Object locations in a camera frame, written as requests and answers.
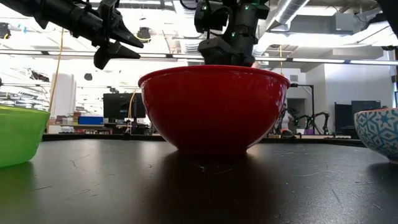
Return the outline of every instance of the desk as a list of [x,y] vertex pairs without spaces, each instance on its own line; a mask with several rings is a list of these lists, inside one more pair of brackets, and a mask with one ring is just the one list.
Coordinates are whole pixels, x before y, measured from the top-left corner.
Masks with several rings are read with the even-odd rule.
[[0,223],[395,223],[397,173],[361,147],[257,144],[220,159],[167,142],[42,142],[0,169]]
[[73,127],[74,129],[89,129],[89,130],[96,130],[96,131],[109,131],[110,134],[113,134],[112,127],[105,127],[103,124],[55,124],[58,126],[63,127]]

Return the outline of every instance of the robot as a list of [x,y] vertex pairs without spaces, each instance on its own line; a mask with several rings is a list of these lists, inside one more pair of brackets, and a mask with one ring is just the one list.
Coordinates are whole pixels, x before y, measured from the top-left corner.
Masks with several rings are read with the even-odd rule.
[[[319,127],[315,123],[315,118],[317,118],[317,117],[319,117],[321,115],[325,116],[325,122],[323,123],[323,127],[322,127],[323,132],[321,132],[319,130]],[[330,114],[329,114],[329,112],[326,112],[326,111],[325,112],[320,112],[320,113],[317,113],[317,114],[313,114],[311,116],[303,115],[303,116],[300,116],[298,118],[294,118],[293,124],[294,124],[294,126],[297,127],[299,125],[299,121],[301,119],[305,118],[307,120],[307,125],[305,127],[306,130],[310,129],[310,128],[315,128],[318,131],[319,134],[329,135],[330,134],[329,129],[328,129],[329,117],[330,117]]]
[[[266,19],[268,0],[201,0],[195,12],[195,27],[199,33],[207,32],[207,39],[198,51],[208,65],[237,65],[251,67],[254,63],[253,45],[257,44],[256,28],[259,19]],[[104,69],[112,58],[140,58],[122,43],[143,48],[124,25],[117,10],[119,0],[102,0],[94,10],[89,0],[0,0],[5,6],[29,17],[45,29],[49,22],[69,30],[74,37],[82,36],[99,47],[94,65]],[[210,38],[210,29],[224,34]]]

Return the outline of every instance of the ceiling light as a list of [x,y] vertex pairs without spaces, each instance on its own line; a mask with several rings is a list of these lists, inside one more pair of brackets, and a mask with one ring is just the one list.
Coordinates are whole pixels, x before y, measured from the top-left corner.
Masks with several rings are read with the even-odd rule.
[[173,55],[173,58],[186,58],[186,59],[203,59],[201,55]]
[[85,74],[85,80],[92,81],[92,79],[93,79],[93,76],[90,73]]
[[344,63],[342,59],[320,59],[320,58],[293,58],[294,62],[314,62],[314,63]]
[[[49,52],[49,55],[59,55],[60,52]],[[69,52],[62,52],[62,55],[64,56],[88,56],[88,57],[92,57],[94,56],[95,52],[73,52],[73,51],[69,51]]]
[[166,58],[166,54],[140,54],[144,58]]
[[351,64],[358,65],[398,65],[398,61],[377,61],[377,60],[352,60]]
[[326,6],[304,6],[297,11],[297,15],[302,16],[333,16],[340,7]]
[[0,54],[41,55],[37,50],[0,50]]
[[[91,0],[90,3],[100,3],[101,0]],[[131,3],[131,4],[156,4],[160,5],[160,1],[138,1],[138,0],[120,0],[120,3]]]
[[263,62],[285,62],[287,58],[279,58],[279,57],[255,57],[257,61]]

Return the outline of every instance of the yellow cable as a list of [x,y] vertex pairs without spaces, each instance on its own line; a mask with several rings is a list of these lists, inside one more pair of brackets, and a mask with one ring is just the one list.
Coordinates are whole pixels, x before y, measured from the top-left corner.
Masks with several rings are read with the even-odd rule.
[[8,34],[4,35],[4,38],[3,38],[2,42],[1,42],[1,45],[0,45],[0,47],[2,47],[2,45],[3,45],[3,42],[4,42],[4,41],[7,39],[7,37],[8,37]]
[[134,92],[132,93],[131,99],[130,99],[129,113],[127,115],[127,118],[129,118],[129,119],[131,118],[131,105],[132,105],[132,102],[134,101],[134,96],[136,95],[136,91],[137,91],[137,89],[134,90]]
[[139,38],[138,35],[136,35],[136,38],[141,40],[141,41],[150,41],[150,40],[152,40],[152,38],[148,38],[148,39]]
[[61,31],[61,46],[60,46],[60,54],[58,55],[57,71],[55,72],[54,85],[52,87],[51,96],[50,96],[50,108],[49,108],[49,110],[50,110],[49,112],[50,113],[51,113],[51,109],[52,109],[52,103],[53,103],[53,99],[54,99],[55,89],[57,87],[58,72],[60,70],[60,62],[61,62],[62,50],[63,50],[63,28],[62,28],[62,31]]
[[[279,56],[282,57],[282,46],[279,46]],[[280,61],[280,74],[285,76],[284,73],[282,72],[283,66],[284,66],[283,61]]]

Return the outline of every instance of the red bowl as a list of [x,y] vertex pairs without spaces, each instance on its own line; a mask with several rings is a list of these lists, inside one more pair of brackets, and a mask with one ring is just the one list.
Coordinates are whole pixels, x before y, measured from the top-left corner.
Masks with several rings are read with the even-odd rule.
[[290,86],[274,72],[200,65],[159,70],[138,85],[152,124],[182,152],[246,152],[275,124]]

